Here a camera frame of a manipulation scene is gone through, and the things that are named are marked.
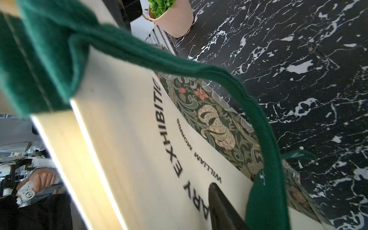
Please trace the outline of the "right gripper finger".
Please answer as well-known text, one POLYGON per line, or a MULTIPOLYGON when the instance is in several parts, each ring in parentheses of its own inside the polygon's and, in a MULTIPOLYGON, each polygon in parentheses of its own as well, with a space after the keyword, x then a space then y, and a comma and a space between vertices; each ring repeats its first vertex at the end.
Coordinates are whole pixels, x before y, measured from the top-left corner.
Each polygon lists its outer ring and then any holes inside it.
POLYGON ((249 230, 216 183, 209 186, 209 212, 213 230, 249 230))

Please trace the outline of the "cream tote bag green handles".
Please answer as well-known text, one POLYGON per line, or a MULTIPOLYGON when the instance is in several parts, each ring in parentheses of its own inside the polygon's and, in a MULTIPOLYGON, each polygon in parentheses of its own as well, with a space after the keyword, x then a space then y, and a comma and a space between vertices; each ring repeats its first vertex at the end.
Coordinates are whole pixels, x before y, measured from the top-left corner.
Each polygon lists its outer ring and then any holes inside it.
POLYGON ((118 28, 102 1, 1 1, 1 110, 32 121, 87 228, 212 230, 216 183, 250 230, 331 230, 288 206, 287 160, 226 70, 118 28), (241 105, 263 167, 249 179, 184 118, 158 79, 207 79, 241 105))

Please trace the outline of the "person's hand in background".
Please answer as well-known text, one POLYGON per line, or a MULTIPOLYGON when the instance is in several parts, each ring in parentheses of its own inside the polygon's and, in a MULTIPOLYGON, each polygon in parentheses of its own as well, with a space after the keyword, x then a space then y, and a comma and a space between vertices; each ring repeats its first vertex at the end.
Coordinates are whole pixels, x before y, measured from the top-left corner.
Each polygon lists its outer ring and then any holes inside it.
POLYGON ((48 168, 39 168, 33 171, 33 173, 20 182, 16 190, 20 190, 27 182, 31 181, 33 183, 33 190, 35 193, 40 192, 46 187, 52 186, 58 179, 58 175, 55 171, 48 168))

